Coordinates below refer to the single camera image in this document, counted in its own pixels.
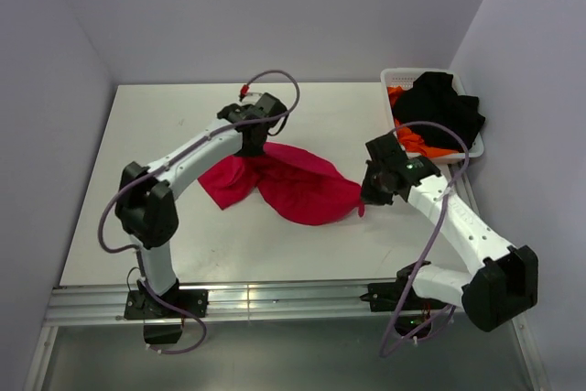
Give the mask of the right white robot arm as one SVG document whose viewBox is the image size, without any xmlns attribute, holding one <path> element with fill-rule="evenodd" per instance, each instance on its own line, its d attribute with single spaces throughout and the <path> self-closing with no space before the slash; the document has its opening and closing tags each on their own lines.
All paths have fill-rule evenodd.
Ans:
<svg viewBox="0 0 586 391">
<path fill-rule="evenodd" d="M 369 285 L 362 301 L 373 311 L 455 306 L 485 332 L 537 304 L 538 258 L 529 246 L 516 247 L 493 231 L 452 192 L 430 159 L 409 157 L 394 135 L 365 146 L 370 158 L 363 202 L 383 206 L 401 198 L 434 224 L 432 235 L 443 236 L 466 269 L 449 270 L 428 260 L 413 263 L 400 269 L 394 281 Z"/>
</svg>

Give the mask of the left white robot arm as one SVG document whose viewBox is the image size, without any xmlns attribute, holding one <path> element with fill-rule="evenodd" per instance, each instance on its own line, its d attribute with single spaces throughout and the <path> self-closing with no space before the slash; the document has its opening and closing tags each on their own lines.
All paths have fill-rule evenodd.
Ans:
<svg viewBox="0 0 586 391">
<path fill-rule="evenodd" d="M 156 316 L 167 317 L 179 305 L 170 253 L 170 240 L 179 228 L 177 199 L 225 158 L 262 155 L 269 131 L 287 118 L 287 107 L 268 94 L 253 104 L 233 103 L 172 153 L 146 166 L 132 162 L 124 168 L 114 214 L 137 248 L 148 292 L 145 304 Z"/>
</svg>

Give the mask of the red t shirt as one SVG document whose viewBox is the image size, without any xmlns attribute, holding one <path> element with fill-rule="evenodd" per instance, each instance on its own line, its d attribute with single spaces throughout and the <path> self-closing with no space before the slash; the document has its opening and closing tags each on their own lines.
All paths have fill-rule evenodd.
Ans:
<svg viewBox="0 0 586 391">
<path fill-rule="evenodd" d="M 309 226 L 362 217 L 361 186 L 328 160 L 309 151 L 266 143 L 256 157 L 229 156 L 212 166 L 198 182 L 225 210 L 257 190 L 265 203 L 284 219 Z"/>
</svg>

